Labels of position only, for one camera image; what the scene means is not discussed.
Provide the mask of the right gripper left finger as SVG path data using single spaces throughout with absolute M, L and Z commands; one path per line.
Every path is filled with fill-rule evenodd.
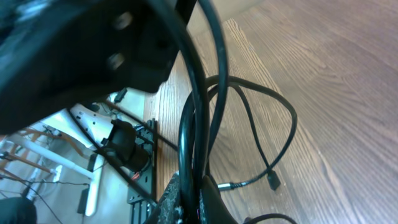
M 146 224 L 181 224 L 183 207 L 180 193 L 180 177 L 176 172 L 170 179 L 158 204 L 146 220 Z

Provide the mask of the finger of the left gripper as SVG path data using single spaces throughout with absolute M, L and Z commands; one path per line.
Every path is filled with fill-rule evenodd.
M 125 87 L 155 93 L 178 53 L 147 1 L 1 1 L 1 132 Z

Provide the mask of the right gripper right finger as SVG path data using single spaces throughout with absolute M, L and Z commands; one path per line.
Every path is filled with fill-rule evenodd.
M 218 189 L 207 175 L 202 178 L 199 206 L 201 224 L 237 224 L 223 203 Z

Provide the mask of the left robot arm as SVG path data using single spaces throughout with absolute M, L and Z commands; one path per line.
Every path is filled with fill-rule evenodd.
M 45 124 L 96 153 L 85 213 L 96 209 L 104 162 L 139 171 L 151 160 L 126 121 L 86 104 L 134 88 L 155 93 L 180 51 L 167 25 L 186 27 L 195 1 L 2 1 L 1 135 L 74 168 L 72 161 L 24 139 L 20 131 Z

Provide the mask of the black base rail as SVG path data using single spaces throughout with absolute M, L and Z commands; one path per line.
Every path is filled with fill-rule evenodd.
M 146 193 L 148 193 L 153 200 L 156 200 L 156 170 L 157 170 L 157 138 L 143 125 L 135 125 L 134 129 L 137 131 L 138 137 L 136 144 L 145 149 L 149 153 L 149 160 L 142 170 L 139 172 L 130 172 L 129 176 L 132 177 Z M 130 224 L 145 223 L 150 217 L 154 206 L 145 201 L 142 196 L 134 189 L 129 188 L 127 191 L 127 203 L 130 208 Z

